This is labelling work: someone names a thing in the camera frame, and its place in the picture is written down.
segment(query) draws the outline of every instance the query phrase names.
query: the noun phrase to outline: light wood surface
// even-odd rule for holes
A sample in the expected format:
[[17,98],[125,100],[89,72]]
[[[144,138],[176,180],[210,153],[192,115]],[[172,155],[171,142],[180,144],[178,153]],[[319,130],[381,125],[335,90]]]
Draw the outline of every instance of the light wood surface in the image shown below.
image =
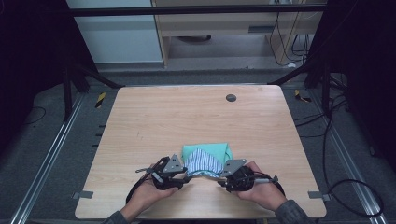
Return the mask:
[[[235,102],[226,101],[236,95]],[[229,143],[235,159],[255,161],[277,175],[290,199],[310,217],[323,217],[318,186],[278,86],[133,87],[119,90],[84,190],[78,218],[106,218],[121,209],[131,187],[161,157],[183,145]],[[260,218],[274,214],[241,201],[213,179],[198,177],[139,218]]]

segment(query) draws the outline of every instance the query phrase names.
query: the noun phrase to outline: sleeve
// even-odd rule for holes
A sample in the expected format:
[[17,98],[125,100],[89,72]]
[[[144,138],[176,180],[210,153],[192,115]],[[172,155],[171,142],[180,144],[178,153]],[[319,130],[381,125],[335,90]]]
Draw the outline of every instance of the sleeve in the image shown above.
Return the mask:
[[102,224],[129,224],[125,217],[122,215],[120,211],[113,213],[110,217],[108,217]]
[[281,224],[315,223],[294,200],[282,203],[275,211],[275,215]]

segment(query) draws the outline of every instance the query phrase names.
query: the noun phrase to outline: human hand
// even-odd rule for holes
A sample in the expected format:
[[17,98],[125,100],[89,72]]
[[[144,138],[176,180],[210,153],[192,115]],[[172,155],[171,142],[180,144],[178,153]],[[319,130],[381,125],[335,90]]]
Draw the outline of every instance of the human hand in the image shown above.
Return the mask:
[[[257,166],[254,161],[249,162],[246,166],[253,172],[262,173],[259,166]],[[236,191],[234,194],[242,200],[252,201],[273,212],[275,212],[282,203],[287,201],[285,195],[283,195],[273,183],[255,183],[252,189],[247,191]]]
[[150,208],[161,199],[173,195],[178,188],[170,188],[166,190],[157,189],[152,179],[144,181],[132,195],[130,201],[120,210],[122,215],[128,221],[132,222],[140,213]]

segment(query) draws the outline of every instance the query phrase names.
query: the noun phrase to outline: striped fabric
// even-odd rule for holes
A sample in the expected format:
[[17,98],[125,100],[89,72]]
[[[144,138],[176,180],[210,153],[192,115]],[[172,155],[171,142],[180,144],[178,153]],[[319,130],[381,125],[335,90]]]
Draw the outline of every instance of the striped fabric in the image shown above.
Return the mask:
[[223,170],[223,164],[209,153],[197,148],[184,161],[187,176],[207,175],[218,178]]

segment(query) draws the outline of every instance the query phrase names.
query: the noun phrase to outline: teal cloth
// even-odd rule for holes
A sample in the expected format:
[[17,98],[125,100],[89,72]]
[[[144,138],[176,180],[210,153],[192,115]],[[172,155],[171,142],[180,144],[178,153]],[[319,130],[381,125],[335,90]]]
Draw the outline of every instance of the teal cloth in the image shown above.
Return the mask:
[[214,158],[218,159],[223,165],[227,160],[233,159],[233,153],[228,146],[228,143],[209,143],[209,144],[198,144],[198,145],[186,145],[183,146],[181,152],[181,159],[183,162],[189,158],[190,154],[197,148],[209,153]]

